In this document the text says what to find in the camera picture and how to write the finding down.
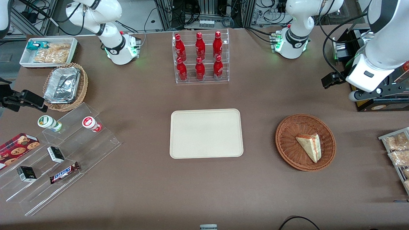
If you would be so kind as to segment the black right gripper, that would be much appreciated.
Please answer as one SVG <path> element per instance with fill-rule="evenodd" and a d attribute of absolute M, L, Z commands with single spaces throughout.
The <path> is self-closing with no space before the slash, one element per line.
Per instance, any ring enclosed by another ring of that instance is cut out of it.
<path fill-rule="evenodd" d="M 11 89 L 11 81 L 1 80 L 0 101 L 1 107 L 18 112 L 20 106 L 34 109 L 45 109 L 45 99 L 37 94 L 22 90 L 21 92 Z"/>

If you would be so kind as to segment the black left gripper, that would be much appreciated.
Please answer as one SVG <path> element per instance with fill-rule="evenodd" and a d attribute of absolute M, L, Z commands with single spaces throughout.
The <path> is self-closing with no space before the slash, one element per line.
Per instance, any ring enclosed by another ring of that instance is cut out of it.
<path fill-rule="evenodd" d="M 331 86 L 343 84 L 345 82 L 345 77 L 338 73 L 327 74 L 321 79 L 322 86 L 325 89 L 328 89 Z M 389 96 L 402 93 L 408 94 L 408 75 L 403 75 L 403 77 L 389 75 L 376 87 L 374 91 L 366 93 L 365 100 L 375 98 L 385 99 Z"/>

